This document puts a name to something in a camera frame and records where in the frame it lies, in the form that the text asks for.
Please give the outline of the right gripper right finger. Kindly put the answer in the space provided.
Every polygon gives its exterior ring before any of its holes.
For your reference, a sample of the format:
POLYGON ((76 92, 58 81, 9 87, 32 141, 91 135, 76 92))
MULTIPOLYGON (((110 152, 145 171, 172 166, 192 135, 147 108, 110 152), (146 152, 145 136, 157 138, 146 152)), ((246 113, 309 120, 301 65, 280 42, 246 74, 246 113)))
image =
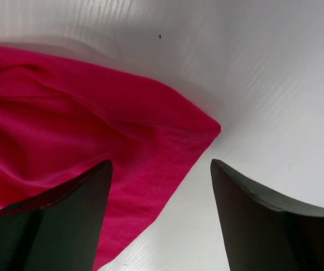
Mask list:
POLYGON ((231 270, 324 270, 324 208, 283 195, 211 162, 231 270))

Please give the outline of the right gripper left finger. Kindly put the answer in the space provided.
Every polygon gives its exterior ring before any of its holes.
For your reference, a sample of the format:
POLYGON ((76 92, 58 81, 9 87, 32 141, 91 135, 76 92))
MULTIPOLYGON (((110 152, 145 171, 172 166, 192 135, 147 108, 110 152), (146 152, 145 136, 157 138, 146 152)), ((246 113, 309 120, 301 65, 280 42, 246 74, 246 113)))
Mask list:
POLYGON ((111 161, 0 209, 0 270, 92 270, 111 161))

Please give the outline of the red t shirt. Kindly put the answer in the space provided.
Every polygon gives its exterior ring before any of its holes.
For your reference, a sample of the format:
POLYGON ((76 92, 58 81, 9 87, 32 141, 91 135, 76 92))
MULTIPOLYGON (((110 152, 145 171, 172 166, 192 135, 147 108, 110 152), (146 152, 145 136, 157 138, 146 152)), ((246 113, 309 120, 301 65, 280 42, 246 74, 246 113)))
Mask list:
POLYGON ((151 225, 220 130, 160 82, 0 47, 0 211, 51 203, 109 161, 92 270, 151 225))

